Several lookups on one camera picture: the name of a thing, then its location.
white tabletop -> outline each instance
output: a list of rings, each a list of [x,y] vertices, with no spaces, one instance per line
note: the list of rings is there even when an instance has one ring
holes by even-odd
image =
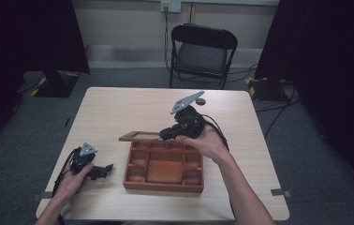
[[[198,193],[128,190],[123,186],[130,142],[118,139],[133,130],[155,131],[175,124],[170,109],[180,98],[199,90],[92,87],[87,90],[46,191],[68,154],[83,143],[98,149],[94,163],[114,169],[107,178],[88,180],[64,208],[64,219],[140,221],[233,220],[229,195],[221,173],[210,159],[203,159],[204,190]],[[286,220],[289,211],[279,189],[273,163],[250,96],[244,91],[206,90],[204,106],[191,105],[210,115],[221,127],[229,149],[247,181],[274,220]],[[49,200],[41,200],[37,216]]]

gray plastic piece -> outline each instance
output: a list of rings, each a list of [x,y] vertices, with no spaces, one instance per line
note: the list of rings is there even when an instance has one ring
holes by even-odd
[[[97,149],[95,149],[92,145],[88,144],[87,142],[85,142],[83,144],[83,147],[81,148],[81,152],[80,152],[80,156],[86,156],[92,153],[96,153]]]
[[[175,114],[175,113],[185,109],[189,104],[191,104],[191,102],[195,101],[197,98],[199,98],[203,94],[204,94],[204,91],[199,91],[192,96],[184,97],[180,100],[177,100],[176,103],[174,104],[173,108],[170,110],[170,114]]]

chair seat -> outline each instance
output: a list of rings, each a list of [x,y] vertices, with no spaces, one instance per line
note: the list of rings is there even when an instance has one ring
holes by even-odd
[[[176,58],[176,69],[197,70],[224,75],[227,50],[183,43]]]

cable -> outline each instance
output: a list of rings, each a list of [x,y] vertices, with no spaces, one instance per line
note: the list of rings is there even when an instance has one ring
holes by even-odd
[[[164,42],[164,54],[165,54],[165,64],[166,69],[170,72],[169,60],[168,60],[168,48],[169,48],[169,20],[168,20],[168,8],[163,7],[165,13],[165,42]]]
[[[300,101],[300,99],[301,99],[301,98],[298,97],[295,101],[293,101],[293,102],[291,102],[291,103],[289,103],[289,104],[285,104],[285,105],[283,105],[283,106],[278,106],[278,107],[275,107],[275,108],[270,108],[270,109],[268,109],[269,107],[272,107],[272,106],[275,106],[275,105],[278,105],[278,104],[282,104],[282,103],[283,103],[283,102],[277,102],[277,103],[274,103],[274,104],[272,104],[272,105],[265,106],[265,107],[262,108],[261,110],[256,111],[256,113],[257,113],[258,115],[261,115],[261,113],[266,112],[266,111],[279,110],[279,109],[282,109],[283,107],[285,107],[286,105],[287,105],[287,106],[290,106],[290,105],[296,104],[297,102]]]
[[[252,66],[249,67],[248,70],[238,71],[238,72],[230,72],[230,73],[228,73],[228,74],[235,74],[235,73],[242,73],[242,72],[250,72],[250,71],[252,71],[252,70],[256,70],[256,69],[257,69],[256,67],[253,68],[253,66],[256,66],[256,65],[258,65],[258,64],[253,64]]]
[[[191,7],[189,8],[189,23],[192,23],[192,8],[194,3],[191,2]]]
[[[294,90],[293,90],[293,93],[291,94],[291,97],[288,99],[288,102],[284,105],[284,106],[281,106],[281,107],[278,107],[278,108],[273,108],[273,109],[268,109],[268,110],[275,110],[275,109],[281,109],[281,111],[275,116],[275,118],[273,119],[273,121],[271,122],[270,126],[268,127],[267,131],[265,132],[264,134],[264,139],[267,138],[271,128],[273,127],[273,124],[276,122],[276,120],[279,118],[280,114],[282,114],[282,112],[290,105],[293,105],[297,102],[299,102],[299,100],[301,99],[300,97],[295,100],[294,102],[291,102],[291,100],[294,98],[294,94],[296,93],[297,91],[297,85],[294,87]]]
[[[252,66],[249,67],[249,69],[247,70],[243,70],[243,71],[237,71],[237,72],[232,72],[229,74],[237,74],[237,73],[243,73],[243,72],[248,72],[248,74],[246,74],[245,76],[243,76],[242,78],[236,79],[236,80],[231,80],[231,81],[226,81],[226,83],[234,83],[234,82],[238,82],[241,81],[245,78],[247,78],[248,76],[250,76],[251,71],[256,70],[256,68],[253,68],[253,66],[255,66],[256,64],[253,64]],[[173,77],[176,79],[180,79],[182,81],[187,81],[187,82],[192,82],[192,83],[219,83],[219,82],[205,82],[205,81],[193,81],[195,79],[200,79],[203,78],[201,76],[194,76],[194,77],[189,77],[189,78],[182,78],[182,77],[178,77],[177,75],[173,74]]]
[[[209,118],[209,119],[211,119],[211,120],[213,121],[213,123],[214,123],[215,125],[212,124],[212,123],[210,123],[210,122],[208,122],[208,121],[206,121],[205,123],[206,123],[207,125],[209,125],[210,127],[212,127],[212,128],[217,132],[218,136],[221,138],[221,141],[223,142],[223,144],[226,146],[227,150],[229,151],[229,146],[228,146],[228,143],[227,143],[227,139],[226,139],[226,137],[224,136],[223,132],[221,131],[221,128],[220,128],[220,126],[217,124],[217,122],[215,122],[215,120],[214,120],[212,117],[210,117],[209,115],[202,114],[201,116],[205,116],[205,117],[207,117],[207,118]],[[235,219],[236,219],[235,210],[233,210],[233,206],[232,206],[232,202],[230,201],[230,198],[229,198],[229,205],[230,205],[230,209],[231,209],[231,211],[232,211],[232,215],[233,215],[233,216],[235,217]]]
[[[57,176],[57,179],[55,180],[54,182],[54,188],[53,188],[53,191],[52,191],[52,196],[54,197],[55,195],[55,192],[57,192],[57,189],[58,189],[58,186],[60,185],[61,183],[61,180],[63,180],[63,176],[64,174],[66,174],[67,172],[69,171],[66,171],[64,172],[64,170],[66,169],[66,165],[68,164],[69,162],[69,159],[72,157],[72,155],[78,151],[80,151],[81,149],[80,148],[76,148],[74,150],[72,150],[72,152],[69,154],[69,156],[66,158],[66,162],[64,163],[63,165],[63,168],[61,169],[60,173],[58,174]],[[65,222],[63,220],[63,217],[60,215],[58,215],[58,222],[60,223],[60,225],[65,225]]]

black tool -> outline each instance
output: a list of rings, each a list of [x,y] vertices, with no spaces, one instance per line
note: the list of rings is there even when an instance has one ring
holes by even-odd
[[[195,139],[203,132],[206,125],[203,116],[190,105],[177,112],[174,119],[177,124],[164,128],[159,132],[159,136],[163,141],[175,139],[178,135],[185,135]]]
[[[72,164],[70,166],[73,174],[78,174],[84,166],[91,163],[96,156],[97,150],[88,143],[84,143],[83,147],[79,147],[74,152]],[[106,178],[108,173],[112,171],[113,164],[106,167],[95,166],[90,172],[87,173],[92,180],[97,178]]]
[[[195,139],[203,132],[206,121],[194,107],[189,105],[203,95],[203,93],[204,91],[200,91],[192,96],[184,97],[176,101],[170,114],[176,113],[174,119],[177,124],[172,127],[164,128],[159,132],[159,137],[163,141],[175,139],[178,135],[185,135]]]

